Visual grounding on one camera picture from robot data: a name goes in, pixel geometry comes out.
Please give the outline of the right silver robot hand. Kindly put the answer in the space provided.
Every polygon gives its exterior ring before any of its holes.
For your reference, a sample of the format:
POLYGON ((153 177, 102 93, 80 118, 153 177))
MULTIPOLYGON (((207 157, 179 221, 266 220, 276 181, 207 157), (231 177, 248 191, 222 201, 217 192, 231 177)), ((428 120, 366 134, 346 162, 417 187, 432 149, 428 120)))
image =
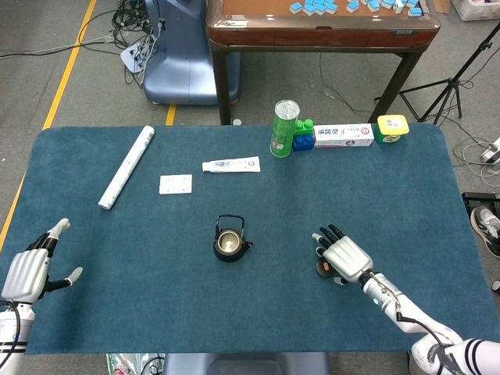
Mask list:
POLYGON ((335 225, 321 227, 320 233, 313 233, 312 238, 318 244, 316 272, 321 277, 344 286, 361 281, 373 270, 370 256, 335 225))

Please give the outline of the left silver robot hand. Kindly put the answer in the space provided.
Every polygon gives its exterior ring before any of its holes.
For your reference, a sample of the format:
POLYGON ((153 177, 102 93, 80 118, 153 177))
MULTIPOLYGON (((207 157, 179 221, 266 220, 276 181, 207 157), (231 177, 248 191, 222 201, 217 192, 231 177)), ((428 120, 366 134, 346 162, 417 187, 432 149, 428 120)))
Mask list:
POLYGON ((23 252, 14 256, 2 289, 3 299, 34 304, 43 298, 45 292, 67 288, 78 281, 83 273, 81 266, 61 280, 50 281, 48 275, 59 237, 69 227, 70 221, 67 218, 61 219, 53 228, 29 244, 23 252))

